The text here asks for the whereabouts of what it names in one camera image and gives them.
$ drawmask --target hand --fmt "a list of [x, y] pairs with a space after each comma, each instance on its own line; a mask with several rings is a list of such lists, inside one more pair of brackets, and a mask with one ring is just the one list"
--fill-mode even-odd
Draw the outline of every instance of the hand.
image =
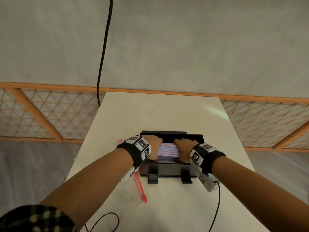
[[178, 160], [183, 163], [190, 163], [190, 153], [193, 147], [198, 144], [198, 142], [196, 140], [191, 141], [181, 138], [180, 140], [175, 139], [174, 144], [179, 151]]
[[146, 141], [148, 141], [148, 143], [151, 145], [151, 153], [149, 154], [148, 159], [157, 160], [158, 150], [163, 142], [162, 138], [158, 138], [157, 136], [154, 135], [144, 135], [142, 137], [145, 138]]

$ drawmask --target black wrist strap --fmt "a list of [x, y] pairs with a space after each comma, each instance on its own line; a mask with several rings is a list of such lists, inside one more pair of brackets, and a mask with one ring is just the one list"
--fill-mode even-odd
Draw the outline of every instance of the black wrist strap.
[[121, 144], [119, 144], [117, 146], [117, 148], [123, 148], [126, 151], [129, 152], [129, 154], [131, 155], [132, 159], [133, 159], [133, 166], [135, 166], [136, 168], [141, 165], [141, 163], [143, 162], [143, 160], [141, 159], [141, 152], [139, 151], [139, 149], [137, 149], [135, 147], [134, 144], [129, 144], [126, 142], [123, 142]]
[[221, 156], [226, 156], [223, 152], [214, 150], [212, 152], [207, 152], [204, 148], [200, 146], [200, 144], [197, 144], [193, 149], [203, 157], [203, 162], [200, 165], [200, 168], [202, 169], [202, 172], [205, 174], [212, 174], [212, 165], [216, 159], [218, 159]]

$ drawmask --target plaid sleeve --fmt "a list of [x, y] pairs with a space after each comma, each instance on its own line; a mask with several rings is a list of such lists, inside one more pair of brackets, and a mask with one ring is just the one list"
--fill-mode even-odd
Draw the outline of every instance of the plaid sleeve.
[[55, 207], [26, 205], [0, 218], [0, 231], [76, 232], [73, 221]]

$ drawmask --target forearm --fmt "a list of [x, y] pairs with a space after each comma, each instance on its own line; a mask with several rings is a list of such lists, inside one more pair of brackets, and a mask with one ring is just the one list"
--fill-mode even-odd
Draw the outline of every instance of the forearm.
[[309, 206], [263, 176], [227, 157], [212, 172], [270, 231], [309, 231]]
[[125, 149], [115, 149], [71, 177], [40, 204], [64, 211], [79, 231], [132, 165], [132, 157]]

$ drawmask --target white wall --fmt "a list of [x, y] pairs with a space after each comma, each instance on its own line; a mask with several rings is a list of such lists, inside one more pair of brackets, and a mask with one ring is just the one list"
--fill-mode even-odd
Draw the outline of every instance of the white wall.
[[[96, 86], [109, 0], [0, 0], [0, 81]], [[309, 0], [114, 0], [101, 86], [309, 97]]]
[[246, 152], [257, 173], [309, 204], [309, 153]]

